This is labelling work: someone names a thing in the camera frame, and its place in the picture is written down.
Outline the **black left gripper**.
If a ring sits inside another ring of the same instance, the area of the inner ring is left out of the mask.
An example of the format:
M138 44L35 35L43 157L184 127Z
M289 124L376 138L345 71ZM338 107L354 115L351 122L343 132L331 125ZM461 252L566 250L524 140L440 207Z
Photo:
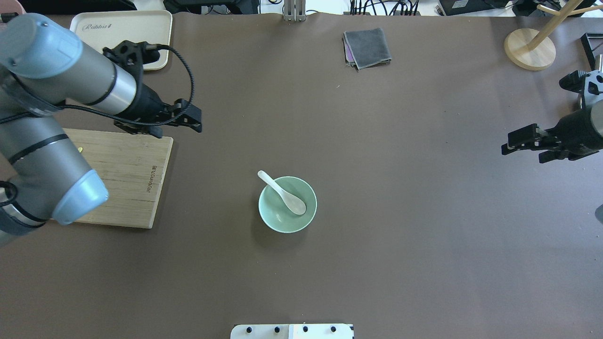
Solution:
M177 99L172 105L164 103L159 95L145 84L128 109L116 116L135 122L132 124L114 121L116 127L133 135L145 134L162 138L163 130L159 126L140 125L140 123L157 124L174 117L175 120L166 125L187 127L196 133L202 133L203 130L200 108L185 99Z

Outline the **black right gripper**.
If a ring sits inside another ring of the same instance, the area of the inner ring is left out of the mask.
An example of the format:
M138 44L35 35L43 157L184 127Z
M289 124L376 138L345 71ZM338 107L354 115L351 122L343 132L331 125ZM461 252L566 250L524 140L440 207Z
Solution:
M577 110L561 118L555 127L547 129L553 139L547 152L538 155L540 163L553 160L575 161L599 152L599 108ZM519 150L541 151L536 144L542 139L540 127L530 124L508 133L507 144L501 145L503 156Z

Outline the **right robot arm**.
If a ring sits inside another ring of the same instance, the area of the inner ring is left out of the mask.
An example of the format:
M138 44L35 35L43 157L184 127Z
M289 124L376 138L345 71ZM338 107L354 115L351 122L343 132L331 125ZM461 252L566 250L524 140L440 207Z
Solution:
M543 164L553 160L580 160L602 148L603 111L599 101L562 117L550 129L530 124L512 131L500 150L504 156L519 150L540 151L538 160Z

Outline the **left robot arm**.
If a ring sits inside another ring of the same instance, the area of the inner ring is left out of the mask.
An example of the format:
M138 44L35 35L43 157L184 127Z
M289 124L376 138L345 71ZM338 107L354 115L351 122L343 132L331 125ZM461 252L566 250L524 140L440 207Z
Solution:
M190 78L188 99L163 102L144 81L144 64L170 51ZM164 44L125 40L95 51L74 32L37 13L1 30L1 154L15 170L1 182L1 245L53 219L69 225L101 206L108 190L55 118L64 109L114 120L130 134L163 136L162 126L200 133L195 80L181 54Z

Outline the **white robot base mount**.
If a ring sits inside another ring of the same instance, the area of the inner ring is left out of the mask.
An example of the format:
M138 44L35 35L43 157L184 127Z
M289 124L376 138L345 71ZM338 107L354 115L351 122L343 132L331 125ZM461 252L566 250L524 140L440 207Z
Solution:
M239 324L233 327L231 339L353 339L352 324L292 323Z

